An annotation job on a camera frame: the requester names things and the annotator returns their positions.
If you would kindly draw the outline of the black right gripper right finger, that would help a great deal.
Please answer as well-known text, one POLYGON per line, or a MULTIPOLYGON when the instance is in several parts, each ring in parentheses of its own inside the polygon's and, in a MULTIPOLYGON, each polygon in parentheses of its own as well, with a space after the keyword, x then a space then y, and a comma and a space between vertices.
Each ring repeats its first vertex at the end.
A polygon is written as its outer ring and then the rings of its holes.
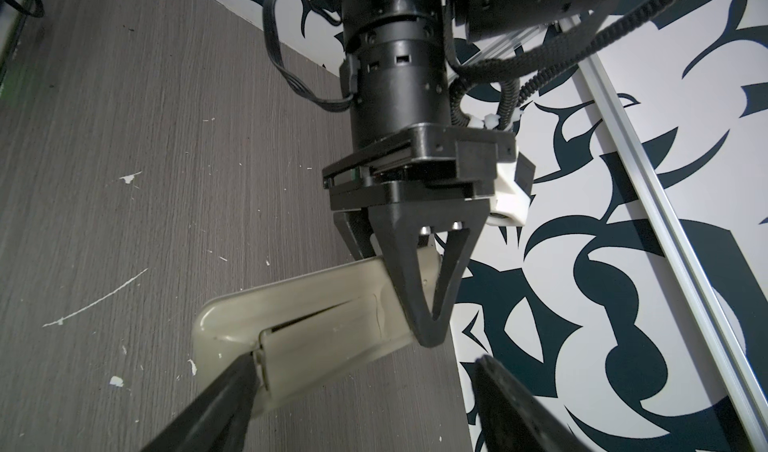
POLYGON ((473 393, 489 451, 589 451, 494 357, 475 361, 473 393))

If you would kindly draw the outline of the white remote control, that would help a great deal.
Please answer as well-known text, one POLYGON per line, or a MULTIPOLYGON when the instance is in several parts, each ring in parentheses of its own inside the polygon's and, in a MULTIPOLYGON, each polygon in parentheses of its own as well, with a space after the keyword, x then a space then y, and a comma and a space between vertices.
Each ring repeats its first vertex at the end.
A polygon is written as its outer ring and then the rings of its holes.
POLYGON ((253 356, 254 416, 414 341, 380 257, 218 297, 192 327, 201 388, 239 356, 253 356))

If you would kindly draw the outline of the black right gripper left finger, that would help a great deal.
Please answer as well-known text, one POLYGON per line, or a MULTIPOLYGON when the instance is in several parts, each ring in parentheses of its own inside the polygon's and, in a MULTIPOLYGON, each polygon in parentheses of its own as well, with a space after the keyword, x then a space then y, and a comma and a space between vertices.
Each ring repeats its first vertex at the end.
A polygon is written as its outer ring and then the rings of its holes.
POLYGON ((253 355, 239 356, 143 449, 241 451, 259 386, 253 355))

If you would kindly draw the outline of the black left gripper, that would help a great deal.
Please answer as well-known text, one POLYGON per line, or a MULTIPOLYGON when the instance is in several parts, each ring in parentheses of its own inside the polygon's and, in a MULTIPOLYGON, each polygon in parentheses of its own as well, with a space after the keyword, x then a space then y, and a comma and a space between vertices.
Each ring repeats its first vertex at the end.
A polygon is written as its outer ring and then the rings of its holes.
POLYGON ((516 159, 511 132, 420 123, 322 170, 342 240, 358 261, 376 256, 376 236, 420 345, 444 342, 462 275, 490 214, 490 201, 481 198, 494 194, 497 166, 516 159), (431 301, 418 259, 424 228, 448 234, 431 301))

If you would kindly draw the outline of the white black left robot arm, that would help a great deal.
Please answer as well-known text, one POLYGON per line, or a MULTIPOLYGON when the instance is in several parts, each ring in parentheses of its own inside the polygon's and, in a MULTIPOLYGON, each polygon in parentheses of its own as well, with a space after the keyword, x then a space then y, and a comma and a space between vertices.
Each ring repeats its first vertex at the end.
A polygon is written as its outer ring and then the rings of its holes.
POLYGON ((323 172, 334 218, 356 258, 382 254, 416 340, 434 347, 486 221, 522 221, 520 79, 584 51, 618 0, 326 1, 353 137, 323 172))

